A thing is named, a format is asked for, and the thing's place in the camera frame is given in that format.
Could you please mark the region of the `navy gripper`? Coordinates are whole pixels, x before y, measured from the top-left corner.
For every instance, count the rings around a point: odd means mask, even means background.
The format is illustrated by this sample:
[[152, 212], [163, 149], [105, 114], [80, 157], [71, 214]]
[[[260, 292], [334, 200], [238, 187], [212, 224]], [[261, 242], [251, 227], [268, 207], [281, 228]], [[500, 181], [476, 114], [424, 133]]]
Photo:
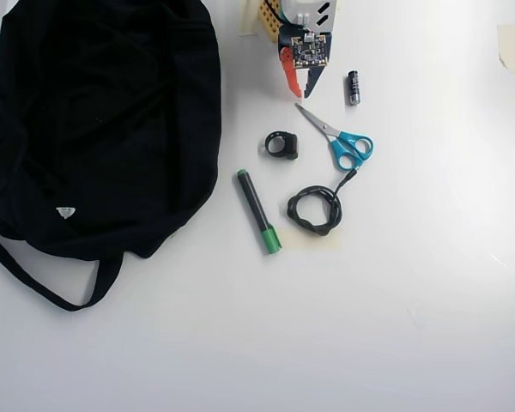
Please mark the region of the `navy gripper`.
[[[294, 64], [327, 64], [330, 61], [331, 33], [315, 33], [308, 28], [283, 25], [278, 35], [279, 59], [288, 88], [297, 98], [302, 97]], [[304, 97], [309, 98], [325, 67], [311, 67], [307, 72]]]

